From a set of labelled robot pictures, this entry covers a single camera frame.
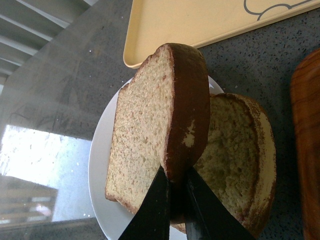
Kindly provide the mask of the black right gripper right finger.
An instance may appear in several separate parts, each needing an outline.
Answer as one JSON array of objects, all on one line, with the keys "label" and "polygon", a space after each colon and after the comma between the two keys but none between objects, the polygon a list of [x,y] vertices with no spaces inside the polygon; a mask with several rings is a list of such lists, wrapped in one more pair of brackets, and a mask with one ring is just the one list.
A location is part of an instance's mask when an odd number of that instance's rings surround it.
[{"label": "black right gripper right finger", "polygon": [[188,240],[253,240],[224,207],[198,172],[185,173],[185,230]]}]

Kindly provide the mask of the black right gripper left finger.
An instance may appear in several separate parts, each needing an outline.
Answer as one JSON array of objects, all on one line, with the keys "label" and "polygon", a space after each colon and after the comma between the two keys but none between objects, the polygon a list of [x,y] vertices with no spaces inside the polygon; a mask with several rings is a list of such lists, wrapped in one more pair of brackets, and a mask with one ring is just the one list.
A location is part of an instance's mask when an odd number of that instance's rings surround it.
[{"label": "black right gripper left finger", "polygon": [[159,167],[146,196],[120,240],[168,240],[170,237],[171,184]]}]

